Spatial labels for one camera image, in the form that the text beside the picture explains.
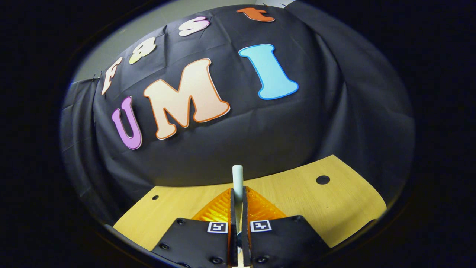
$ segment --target screw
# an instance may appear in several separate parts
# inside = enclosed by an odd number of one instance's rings
[[[159,247],[163,250],[168,250],[170,247],[166,244],[160,244]]]
[[[221,258],[218,258],[218,257],[212,257],[212,258],[210,259],[210,261],[211,261],[212,263],[214,263],[214,264],[220,264],[220,263],[223,262],[223,260],[222,260]]]
[[[303,219],[303,217],[301,215],[298,215],[298,216],[293,218],[293,221],[300,222],[300,221],[302,221],[302,219]]]
[[[268,258],[267,257],[258,257],[256,259],[256,262],[257,263],[266,263],[268,261]]]

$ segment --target black circle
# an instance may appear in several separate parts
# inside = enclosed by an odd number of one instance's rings
[[[167,244],[160,244],[159,247],[163,250],[168,250],[170,248]]]
[[[256,259],[256,262],[257,263],[266,263],[268,261],[268,258],[267,257],[258,257]]]
[[[223,262],[223,260],[221,258],[218,258],[218,257],[212,257],[210,258],[210,261],[214,264],[220,264]]]
[[[317,177],[316,182],[321,184],[321,185],[324,185],[324,184],[327,184],[328,182],[330,182],[330,178],[329,178],[329,176],[322,175],[322,176]]]

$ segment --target gray wall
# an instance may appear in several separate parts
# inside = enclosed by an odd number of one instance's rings
[[[111,34],[84,59],[77,69],[73,81],[92,78],[94,74],[98,77],[100,71],[109,68],[109,65],[116,60],[117,55],[131,44],[169,22],[212,8],[243,4],[254,5],[256,0],[176,0],[162,5]]]
[[[283,8],[284,6],[288,5],[291,2],[296,0],[257,0],[256,5],[265,4],[267,6],[273,6],[278,8]]]

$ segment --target purple letter u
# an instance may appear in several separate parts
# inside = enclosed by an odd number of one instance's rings
[[[132,111],[132,97],[129,96],[122,102],[122,109],[126,112],[127,119],[129,120],[130,127],[132,128],[132,137],[129,137],[124,130],[122,121],[120,120],[120,109],[116,109],[112,113],[112,120],[116,124],[116,128],[119,132],[119,136],[122,142],[132,150],[139,148],[142,145],[142,133],[140,132],[139,125]]]

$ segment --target black fabric backdrop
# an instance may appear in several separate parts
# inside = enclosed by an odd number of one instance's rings
[[[105,95],[104,75],[73,83],[63,105],[62,148],[76,190],[99,219],[112,225],[153,186],[228,183],[232,165],[244,166],[246,180],[329,155],[361,174],[388,205],[397,198],[410,169],[415,127],[406,90],[385,57],[346,25],[301,2],[284,9],[254,6],[275,18],[271,23],[236,12],[244,7],[196,13],[138,40],[117,56],[123,62]],[[180,24],[197,16],[210,25],[179,36]],[[156,49],[128,64],[150,37]],[[264,43],[275,46],[297,92],[258,97],[259,77],[238,51]],[[230,112],[206,123],[190,120],[187,128],[168,116],[177,133],[158,140],[144,89],[158,79],[178,89],[183,68],[203,58],[211,59],[210,75]],[[127,96],[142,132],[137,150],[123,144],[111,120]],[[194,112],[191,105],[190,116]]]

